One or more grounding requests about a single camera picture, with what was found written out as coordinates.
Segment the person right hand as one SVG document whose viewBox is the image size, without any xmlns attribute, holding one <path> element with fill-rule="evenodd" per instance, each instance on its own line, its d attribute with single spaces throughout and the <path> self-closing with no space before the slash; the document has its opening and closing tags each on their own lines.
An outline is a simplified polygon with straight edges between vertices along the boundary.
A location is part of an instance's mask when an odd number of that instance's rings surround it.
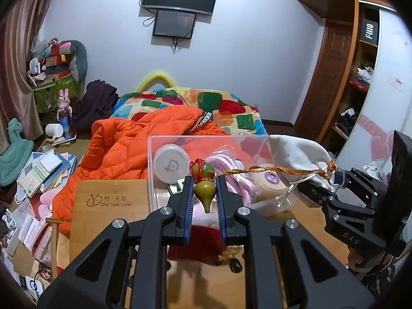
<svg viewBox="0 0 412 309">
<path fill-rule="evenodd" d="M 376 264 L 375 258 L 364 258 L 355 248 L 349 248 L 348 268 L 355 272 L 367 272 Z"/>
</svg>

